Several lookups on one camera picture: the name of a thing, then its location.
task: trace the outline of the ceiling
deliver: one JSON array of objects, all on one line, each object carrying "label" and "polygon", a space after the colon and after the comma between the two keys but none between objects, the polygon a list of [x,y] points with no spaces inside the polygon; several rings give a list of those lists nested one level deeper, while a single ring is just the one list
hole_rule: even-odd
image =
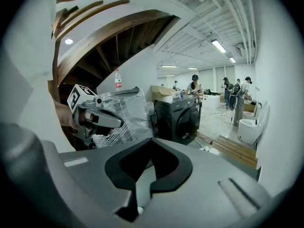
[{"label": "ceiling", "polygon": [[[94,1],[96,0],[62,3],[57,5],[57,11],[74,5],[81,8]],[[135,7],[140,10],[157,9],[180,18],[173,21],[172,27],[163,32],[155,43],[158,77],[185,73],[189,71],[188,67],[200,70],[233,65],[229,60],[230,57],[233,57],[237,63],[254,63],[256,51],[253,43],[256,41],[256,33],[250,0],[130,0],[130,5],[121,6],[125,9],[132,6],[135,10]],[[211,44],[214,39],[222,44],[226,53],[221,53]],[[236,45],[242,48],[242,56]],[[177,67],[163,68],[161,65]]]}]

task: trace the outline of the washing machine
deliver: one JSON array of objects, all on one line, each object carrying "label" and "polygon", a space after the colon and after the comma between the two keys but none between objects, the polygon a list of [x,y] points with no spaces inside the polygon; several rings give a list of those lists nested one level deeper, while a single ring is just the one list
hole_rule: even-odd
[{"label": "washing machine", "polygon": [[199,97],[193,95],[184,95],[183,99],[172,96],[156,99],[159,137],[182,144],[191,142],[200,126],[199,105]]}]

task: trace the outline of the plastic bottle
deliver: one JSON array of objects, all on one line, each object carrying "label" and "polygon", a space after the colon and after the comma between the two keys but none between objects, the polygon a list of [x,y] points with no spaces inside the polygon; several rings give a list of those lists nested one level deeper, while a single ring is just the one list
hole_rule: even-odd
[{"label": "plastic bottle", "polygon": [[120,76],[118,69],[115,70],[115,87],[116,91],[122,91],[123,86],[122,86],[122,77]]}]

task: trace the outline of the fluorescent light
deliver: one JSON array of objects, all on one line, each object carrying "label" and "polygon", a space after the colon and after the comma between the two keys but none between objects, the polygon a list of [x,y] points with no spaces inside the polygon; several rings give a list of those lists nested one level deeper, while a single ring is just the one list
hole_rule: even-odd
[{"label": "fluorescent light", "polygon": [[161,67],[177,67],[177,66],[162,65]]},{"label": "fluorescent light", "polygon": [[65,43],[68,44],[68,45],[70,45],[70,44],[73,43],[73,40],[71,40],[71,39],[66,39],[66,40],[65,40]]},{"label": "fluorescent light", "polygon": [[224,53],[226,50],[223,48],[223,46],[218,42],[218,40],[212,40],[211,43],[217,47],[217,49],[220,50],[220,52]]}]

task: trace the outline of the clear plastic wrap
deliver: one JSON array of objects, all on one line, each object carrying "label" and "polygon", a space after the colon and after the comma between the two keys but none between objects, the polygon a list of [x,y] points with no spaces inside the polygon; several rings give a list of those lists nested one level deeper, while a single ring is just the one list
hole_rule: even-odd
[{"label": "clear plastic wrap", "polygon": [[122,95],[111,95],[111,93],[99,95],[102,98],[103,107],[120,115],[124,120],[124,125],[121,128],[115,128],[108,136],[93,135],[97,148],[153,137],[143,90],[140,89],[137,94],[124,92]]}]

